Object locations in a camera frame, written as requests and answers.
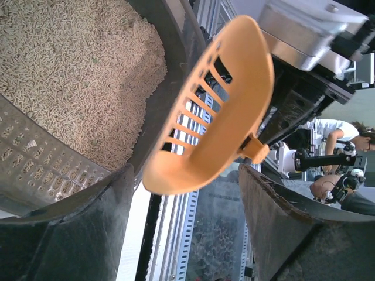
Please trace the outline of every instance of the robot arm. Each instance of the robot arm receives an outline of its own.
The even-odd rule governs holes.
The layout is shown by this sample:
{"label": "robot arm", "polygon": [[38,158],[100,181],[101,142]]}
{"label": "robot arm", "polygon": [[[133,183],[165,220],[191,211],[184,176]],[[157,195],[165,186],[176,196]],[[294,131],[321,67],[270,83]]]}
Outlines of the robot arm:
{"label": "robot arm", "polygon": [[332,191],[325,194],[324,200],[327,203],[342,202],[347,196],[349,190],[357,190],[365,181],[364,171],[360,169],[353,169],[346,175],[342,176],[336,183]]}
{"label": "robot arm", "polygon": [[282,145],[278,151],[278,171],[283,174],[303,172],[311,167],[343,165],[366,171],[367,158],[357,155],[354,146],[347,142],[343,153],[311,157],[305,149],[290,150]]}
{"label": "robot arm", "polygon": [[338,77],[371,51],[375,18],[369,13],[375,9],[367,8],[373,1],[340,2],[344,5],[309,0],[265,4],[258,22],[272,53],[275,87],[258,132],[262,143],[283,140],[332,102],[345,104],[355,93]]}

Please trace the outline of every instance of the gray container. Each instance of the gray container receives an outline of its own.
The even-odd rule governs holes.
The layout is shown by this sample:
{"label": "gray container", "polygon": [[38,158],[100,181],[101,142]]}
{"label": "gray container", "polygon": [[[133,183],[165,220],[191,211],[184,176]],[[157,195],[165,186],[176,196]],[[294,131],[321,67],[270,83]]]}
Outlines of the gray container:
{"label": "gray container", "polygon": [[[128,163],[136,184],[186,75],[205,48],[188,1],[128,0],[155,25],[168,73],[148,99],[142,133]],[[101,181],[110,172],[71,150],[0,96],[0,209],[24,215]]]}

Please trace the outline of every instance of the litter scoop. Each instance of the litter scoop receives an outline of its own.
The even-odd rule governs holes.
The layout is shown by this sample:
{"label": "litter scoop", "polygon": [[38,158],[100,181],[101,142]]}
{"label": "litter scoop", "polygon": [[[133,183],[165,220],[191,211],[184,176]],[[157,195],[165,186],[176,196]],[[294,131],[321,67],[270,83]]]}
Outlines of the litter scoop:
{"label": "litter scoop", "polygon": [[[231,79],[222,78],[223,69]],[[208,76],[227,93],[226,99],[208,85]],[[239,156],[261,163],[270,150],[256,133],[273,88],[274,67],[261,29],[249,16],[236,17],[211,42],[186,79],[145,165],[145,188],[156,194],[188,193],[209,184]],[[206,105],[197,94],[199,89],[210,95],[220,110]],[[188,102],[205,110],[212,121],[208,123],[186,109]],[[205,133],[180,124],[183,116],[203,126]],[[190,135],[197,144],[184,142],[176,134],[170,136],[173,130]],[[183,147],[183,152],[164,151],[165,143]]]}

